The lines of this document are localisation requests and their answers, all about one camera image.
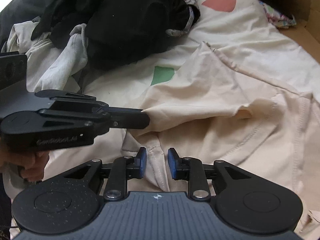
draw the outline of logo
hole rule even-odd
[[[155,199],[158,199],[158,200],[159,200],[160,198],[162,198],[162,196],[161,196],[160,194],[156,194],[156,195],[154,195],[153,197],[154,197]]]
[[[47,144],[57,144],[57,143],[66,143],[66,142],[75,142],[78,140],[77,136],[65,137],[65,138],[51,138],[47,140],[37,140],[37,145],[47,145]]]

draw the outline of metal screw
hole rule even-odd
[[[121,196],[121,191],[112,189],[112,190],[108,190],[105,195],[107,198],[118,198]]]
[[[93,125],[93,122],[87,121],[87,122],[84,123],[84,125],[85,125],[85,126],[91,126],[91,125]]]
[[[202,199],[209,196],[209,193],[205,190],[196,190],[195,192],[193,192],[193,196],[196,198]]]

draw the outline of finger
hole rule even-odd
[[[41,162],[33,166],[31,169],[22,170],[20,172],[21,177],[24,179],[29,179],[32,177],[40,176],[44,172],[44,168],[49,161],[49,156],[43,155],[43,157],[41,157],[42,158]]]
[[[35,153],[2,152],[6,162],[30,169],[36,163]]]
[[[32,168],[45,167],[49,161],[49,152],[44,152],[41,157],[36,157],[35,164]]]
[[[50,151],[37,152],[37,156],[38,156],[38,157],[41,157],[41,156],[44,155],[44,154],[49,155],[49,152],[50,152]]]
[[[42,172],[39,176],[28,178],[29,182],[37,182],[44,178],[44,172]]]

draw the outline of round black pad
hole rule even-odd
[[[97,214],[96,194],[81,180],[42,182],[22,191],[12,203],[12,215],[21,229],[42,235],[74,231]]]
[[[53,191],[39,195],[35,200],[35,207],[45,213],[57,213],[71,205],[71,197],[64,192]]]
[[[255,184],[250,180],[237,180],[217,196],[218,215],[234,228],[251,234],[293,230],[302,214],[300,198],[275,183]]]
[[[243,203],[253,211],[271,212],[279,207],[280,200],[272,193],[255,191],[245,195]]]

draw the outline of pink patch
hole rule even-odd
[[[219,12],[232,12],[237,0],[205,0],[202,5]]]

